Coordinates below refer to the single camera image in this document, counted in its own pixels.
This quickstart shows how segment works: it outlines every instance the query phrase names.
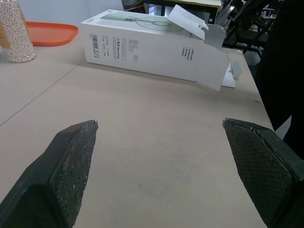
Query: orange tray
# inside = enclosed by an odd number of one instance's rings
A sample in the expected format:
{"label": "orange tray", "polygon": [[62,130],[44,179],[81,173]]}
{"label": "orange tray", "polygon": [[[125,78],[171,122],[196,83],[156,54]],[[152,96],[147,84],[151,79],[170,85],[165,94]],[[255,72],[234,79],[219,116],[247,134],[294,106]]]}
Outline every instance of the orange tray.
{"label": "orange tray", "polygon": [[27,21],[34,46],[60,46],[71,42],[77,35],[74,25]]}

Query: table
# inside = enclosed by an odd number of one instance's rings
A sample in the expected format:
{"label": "table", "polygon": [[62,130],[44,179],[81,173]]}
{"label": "table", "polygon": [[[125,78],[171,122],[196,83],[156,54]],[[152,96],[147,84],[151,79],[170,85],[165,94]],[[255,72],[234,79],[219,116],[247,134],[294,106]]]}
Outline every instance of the table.
{"label": "table", "polygon": [[161,6],[161,16],[165,16],[167,7],[174,7],[176,4],[185,10],[194,10],[209,13],[209,24],[214,24],[218,10],[221,8],[220,0],[143,0],[146,4]]}
{"label": "table", "polygon": [[216,92],[87,63],[80,36],[35,51],[31,62],[0,63],[0,200],[58,131],[97,119],[75,228],[266,227],[222,128],[225,117],[271,126],[242,53],[226,49],[244,72],[236,89]]}

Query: barcode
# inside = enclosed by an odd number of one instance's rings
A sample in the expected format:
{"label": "barcode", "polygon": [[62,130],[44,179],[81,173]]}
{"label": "barcode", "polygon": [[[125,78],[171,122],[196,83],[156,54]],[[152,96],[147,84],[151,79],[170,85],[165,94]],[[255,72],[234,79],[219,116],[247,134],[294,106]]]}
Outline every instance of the barcode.
{"label": "barcode", "polygon": [[93,48],[98,49],[97,35],[92,34]]}

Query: plastic container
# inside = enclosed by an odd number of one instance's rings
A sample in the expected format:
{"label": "plastic container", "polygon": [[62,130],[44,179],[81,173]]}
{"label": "plastic container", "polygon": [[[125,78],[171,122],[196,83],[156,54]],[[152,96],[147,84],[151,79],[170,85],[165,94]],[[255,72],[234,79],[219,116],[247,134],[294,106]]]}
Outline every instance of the plastic container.
{"label": "plastic container", "polygon": [[11,62],[23,63],[36,57],[18,0],[0,0],[0,46]]}

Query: white wall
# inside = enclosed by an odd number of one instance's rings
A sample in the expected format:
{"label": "white wall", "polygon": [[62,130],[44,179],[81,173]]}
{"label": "white wall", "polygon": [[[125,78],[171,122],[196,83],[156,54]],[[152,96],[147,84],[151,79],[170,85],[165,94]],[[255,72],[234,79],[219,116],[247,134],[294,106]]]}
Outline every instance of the white wall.
{"label": "white wall", "polygon": [[121,0],[19,0],[28,21],[79,25],[108,9],[123,10]]}

